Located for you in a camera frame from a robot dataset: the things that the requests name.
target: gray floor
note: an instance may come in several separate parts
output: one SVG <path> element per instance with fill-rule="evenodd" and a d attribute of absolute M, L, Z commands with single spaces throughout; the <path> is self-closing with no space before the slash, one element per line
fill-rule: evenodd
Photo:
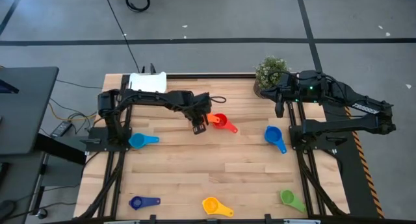
<path fill-rule="evenodd" d="M 0 0 L 0 20 L 13 1 Z M 131 40 L 306 38 L 297 0 L 151 0 L 142 14 L 129 11 L 124 0 L 110 1 Z M 416 0 L 304 1 L 315 38 L 416 37 Z M 106 0 L 21 0 L 0 34 L 0 41 L 122 39 Z M 288 60 L 293 71 L 315 68 L 307 44 L 161 44 L 131 49 L 139 66 L 153 62 L 157 71 L 170 73 L 253 71 L 268 55 Z M 359 93 L 395 104 L 397 131 L 359 135 L 385 216 L 416 219 L 416 44 L 318 44 L 317 49 L 324 72 Z M 60 79 L 90 86 L 100 86 L 106 73 L 136 70 L 125 45 L 0 46 L 0 64 L 58 66 Z M 98 92 L 57 83 L 52 97 L 89 114 L 96 109 Z M 60 116 L 71 114 L 55 109 Z M 59 122 L 47 111 L 42 127 L 51 132 Z M 44 204 L 75 202 L 76 197 L 77 188 L 56 190 L 44 196 Z M 72 212 L 73 206 L 56 206 L 42 222 L 70 219 Z M 27 222 L 40 221 L 30 217 Z"/>

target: blue measuring cup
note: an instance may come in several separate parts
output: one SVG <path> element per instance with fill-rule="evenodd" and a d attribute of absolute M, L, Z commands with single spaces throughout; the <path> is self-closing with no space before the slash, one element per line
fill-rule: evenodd
<path fill-rule="evenodd" d="M 131 147 L 140 149 L 148 143 L 159 143 L 159 137 L 157 136 L 146 136 L 145 134 L 136 133 L 129 139 Z"/>
<path fill-rule="evenodd" d="M 273 143 L 278 146 L 282 154 L 287 152 L 285 142 L 283 142 L 283 135 L 277 127 L 267 126 L 265 139 L 268 143 Z"/>
<path fill-rule="evenodd" d="M 129 201 L 129 205 L 134 210 L 138 210 L 139 208 L 144 208 L 147 206 L 160 205 L 160 204 L 161 204 L 161 199 L 157 197 L 135 196 Z"/>

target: green leaves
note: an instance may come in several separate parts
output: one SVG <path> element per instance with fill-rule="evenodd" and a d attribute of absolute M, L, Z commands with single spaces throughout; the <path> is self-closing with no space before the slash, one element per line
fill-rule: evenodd
<path fill-rule="evenodd" d="M 259 81 L 260 88 L 270 88 L 279 82 L 281 73 L 275 73 L 268 78 L 268 74 L 275 71 L 287 71 L 287 62 L 282 58 L 268 56 L 255 67 L 255 78 Z"/>

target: red measuring cup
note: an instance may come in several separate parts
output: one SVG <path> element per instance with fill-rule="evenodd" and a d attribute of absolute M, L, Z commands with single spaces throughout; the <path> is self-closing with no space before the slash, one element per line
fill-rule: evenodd
<path fill-rule="evenodd" d="M 233 133 L 237 133 L 239 130 L 227 119 L 225 114 L 215 114 L 220 119 L 219 123 L 214 123 L 214 127 L 217 129 L 227 129 Z"/>

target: orange and black striped tape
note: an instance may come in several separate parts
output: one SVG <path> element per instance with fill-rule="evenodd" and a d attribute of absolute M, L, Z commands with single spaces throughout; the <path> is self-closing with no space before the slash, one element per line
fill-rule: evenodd
<path fill-rule="evenodd" d="M 345 112 L 346 112 L 346 115 L 351 118 L 351 111 L 348 107 L 345 107 Z M 367 164 L 367 161 L 365 160 L 363 148 L 361 146 L 361 142 L 358 139 L 357 132 L 353 131 L 352 136 L 354 137 L 354 141 L 357 145 L 358 155 L 361 159 L 361 163 L 363 164 L 363 169 L 364 169 L 364 172 L 365 172 L 365 176 L 366 176 L 367 182 L 369 184 L 369 188 L 370 188 L 370 191 L 371 191 L 372 198 L 374 199 L 374 204 L 376 205 L 377 213 L 379 214 L 380 218 L 384 218 L 382 205 L 380 204 L 380 201 L 378 200 L 378 195 L 377 195 L 377 192 L 376 192 L 376 188 L 374 187 L 374 183 L 373 183 L 371 175 L 370 175 L 369 165 Z"/>

